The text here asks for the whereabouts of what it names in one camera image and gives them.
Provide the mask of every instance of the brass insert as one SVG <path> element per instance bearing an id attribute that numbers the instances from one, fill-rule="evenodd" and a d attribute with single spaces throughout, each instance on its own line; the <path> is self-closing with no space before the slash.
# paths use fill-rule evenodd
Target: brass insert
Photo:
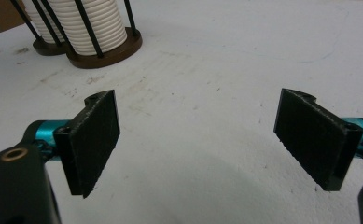
<path id="1" fill-rule="evenodd" d="M 16 161 L 27 154 L 28 150 L 26 148 L 13 148 L 3 154 L 1 157 L 2 161 Z"/>

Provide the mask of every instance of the black rod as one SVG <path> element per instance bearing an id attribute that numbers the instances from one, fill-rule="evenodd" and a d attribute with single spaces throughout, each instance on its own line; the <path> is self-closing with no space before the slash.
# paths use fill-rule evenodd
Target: black rod
<path id="1" fill-rule="evenodd" d="M 29 27 L 30 31 L 33 33 L 33 35 L 35 36 L 36 40 L 40 40 L 41 36 L 39 36 L 39 34 L 36 32 L 35 28 L 33 27 L 33 25 L 30 23 L 29 19 L 27 18 L 26 14 L 24 14 L 23 10 L 21 9 L 21 7 L 19 6 L 18 2 L 16 2 L 17 0 L 11 0 L 11 3 L 13 4 L 13 7 L 16 8 L 16 10 L 18 11 L 19 15 L 21 15 L 21 18 L 24 20 L 24 22 L 26 23 L 26 25 Z"/>
<path id="2" fill-rule="evenodd" d="M 133 35 L 137 35 L 137 30 L 135 29 L 134 18 L 133 18 L 133 14 L 132 14 L 132 7 L 131 7 L 131 3 L 129 2 L 129 0 L 125 0 L 125 7 L 126 7 L 126 11 L 128 12 L 129 22 L 131 23 Z"/>
<path id="3" fill-rule="evenodd" d="M 89 36 L 91 37 L 91 43 L 96 50 L 97 57 L 103 58 L 104 54 L 102 49 L 100 49 L 99 42 L 97 41 L 96 35 L 94 34 L 93 28 L 91 27 L 91 22 L 89 21 L 88 15 L 86 14 L 85 8 L 82 5 L 81 0 L 75 0 L 77 8 L 79 10 L 79 14 L 81 14 L 81 18 L 83 23 L 85 24 L 86 30 L 88 31 Z"/>
<path id="4" fill-rule="evenodd" d="M 50 6 L 50 4 L 48 3 L 48 0 L 41 0 L 41 2 L 44 5 L 44 7 L 47 10 L 47 12 L 50 15 L 50 17 L 52 18 L 52 20 L 55 23 L 56 27 L 58 28 L 58 30 L 62 34 L 62 37 L 63 37 L 64 41 L 67 42 L 67 44 L 70 45 L 70 42 L 68 41 L 68 37 L 65 34 L 64 29 L 63 29 L 62 25 L 60 24 L 59 20 L 57 19 L 56 15 L 55 15 L 55 12 L 53 11 L 53 9 Z"/>
<path id="5" fill-rule="evenodd" d="M 52 25 L 50 25 L 50 22 L 47 18 L 47 15 L 45 15 L 44 10 L 42 10 L 42 7 L 39 5 L 37 0 L 33 0 L 33 4 L 35 5 L 36 10 L 38 11 L 39 15 L 41 16 L 42 21 L 47 26 L 48 31 L 50 32 L 50 35 L 53 37 L 53 40 L 56 43 L 56 46 L 60 47 L 62 45 L 62 43 L 60 42 L 59 38 L 56 36 L 56 33 L 53 30 Z"/>

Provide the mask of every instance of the cylindrical container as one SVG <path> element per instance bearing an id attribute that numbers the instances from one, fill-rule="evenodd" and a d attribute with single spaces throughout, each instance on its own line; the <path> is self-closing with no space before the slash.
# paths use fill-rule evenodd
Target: cylindrical container
<path id="1" fill-rule="evenodd" d="M 74 0 L 49 0 L 71 45 L 79 55 L 95 55 L 96 50 Z M 82 0 L 102 52 L 115 49 L 127 39 L 116 0 Z"/>
<path id="2" fill-rule="evenodd" d="M 32 19 L 33 24 L 35 25 L 38 32 L 42 35 L 42 38 L 45 42 L 49 44 L 54 44 L 55 41 L 53 40 L 52 35 L 50 34 L 47 26 L 45 25 L 42 18 L 39 16 L 38 11 L 35 8 L 35 5 L 33 4 L 32 0 L 22 0 L 24 5 L 26 6 L 26 12 L 29 15 L 30 19 Z M 42 7 L 42 10 L 45 12 L 45 15 L 48 18 L 48 21 L 50 22 L 50 25 L 52 26 L 53 30 L 55 31 L 56 36 L 59 38 L 61 42 L 64 41 L 61 33 L 59 32 L 58 28 L 56 27 L 55 23 L 53 22 L 53 19 L 48 14 L 45 7 L 42 5 L 41 1 L 38 1 L 40 6 Z"/>

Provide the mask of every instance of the white surface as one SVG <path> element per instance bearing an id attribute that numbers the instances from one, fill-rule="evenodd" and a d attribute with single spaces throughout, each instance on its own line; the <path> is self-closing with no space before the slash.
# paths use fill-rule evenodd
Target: white surface
<path id="1" fill-rule="evenodd" d="M 91 196 L 71 196 L 47 164 L 64 224 L 359 222 L 363 161 L 324 192 L 272 130 L 281 88 L 363 117 L 363 1 L 132 8 L 143 46 L 102 69 L 37 55 L 25 26 L 0 34 L 0 150 L 34 120 L 71 119 L 85 97 L 116 92 L 121 135 Z"/>

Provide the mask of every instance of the brown circular base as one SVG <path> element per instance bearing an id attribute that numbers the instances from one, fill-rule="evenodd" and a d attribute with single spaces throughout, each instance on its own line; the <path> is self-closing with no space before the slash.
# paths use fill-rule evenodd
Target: brown circular base
<path id="1" fill-rule="evenodd" d="M 139 31 L 137 31 L 137 35 L 133 36 L 132 28 L 126 27 L 125 30 L 128 35 L 126 41 L 119 47 L 104 53 L 103 58 L 99 58 L 97 55 L 82 56 L 73 49 L 66 52 L 67 58 L 73 66 L 78 68 L 101 68 L 118 63 L 132 56 L 143 44 L 143 38 Z"/>
<path id="2" fill-rule="evenodd" d="M 37 53 L 44 56 L 54 56 L 54 55 L 64 54 L 67 49 L 65 43 L 62 43 L 60 47 L 57 47 L 55 44 L 49 44 L 45 42 L 43 39 L 36 40 L 33 43 L 33 47 L 35 48 Z"/>

